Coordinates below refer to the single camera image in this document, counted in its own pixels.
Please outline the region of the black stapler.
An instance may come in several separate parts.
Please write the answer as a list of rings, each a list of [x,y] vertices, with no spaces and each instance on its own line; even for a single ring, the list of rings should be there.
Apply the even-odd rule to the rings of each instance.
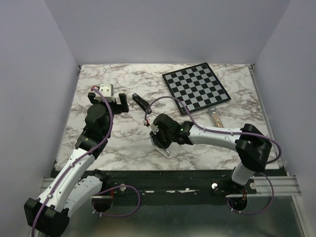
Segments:
[[[137,93],[132,94],[133,101],[145,112],[149,107],[149,103],[140,97]]]

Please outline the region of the light blue mini stapler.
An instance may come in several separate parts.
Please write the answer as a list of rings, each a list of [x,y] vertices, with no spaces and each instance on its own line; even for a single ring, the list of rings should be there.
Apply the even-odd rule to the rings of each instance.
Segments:
[[[155,138],[155,135],[150,132],[150,140],[151,140],[151,144],[153,146],[153,148],[158,151],[160,154],[162,154],[163,156],[167,157],[167,158],[171,158],[172,157],[172,153],[170,151],[168,151],[166,148],[164,148],[159,142],[158,140]]]

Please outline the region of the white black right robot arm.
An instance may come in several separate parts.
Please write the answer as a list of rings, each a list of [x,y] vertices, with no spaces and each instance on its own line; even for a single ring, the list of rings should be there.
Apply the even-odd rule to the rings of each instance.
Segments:
[[[240,162],[227,181],[228,190],[234,194],[243,190],[256,172],[265,171],[272,148],[269,139],[248,123],[234,129],[203,127],[193,121],[179,124],[168,115],[160,114],[150,127],[153,146],[166,157],[170,156],[167,149],[171,143],[212,145],[237,152]]]

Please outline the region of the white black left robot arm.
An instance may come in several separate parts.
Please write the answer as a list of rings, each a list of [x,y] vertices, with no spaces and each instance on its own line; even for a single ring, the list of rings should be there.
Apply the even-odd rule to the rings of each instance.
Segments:
[[[101,89],[90,92],[91,106],[85,117],[85,127],[65,166],[37,199],[24,204],[31,236],[43,233],[59,237],[66,230],[73,214],[95,193],[104,195],[109,182],[99,173],[89,175],[81,185],[78,181],[102,153],[113,128],[114,115],[129,111],[126,95],[119,94],[120,103],[112,93]]]

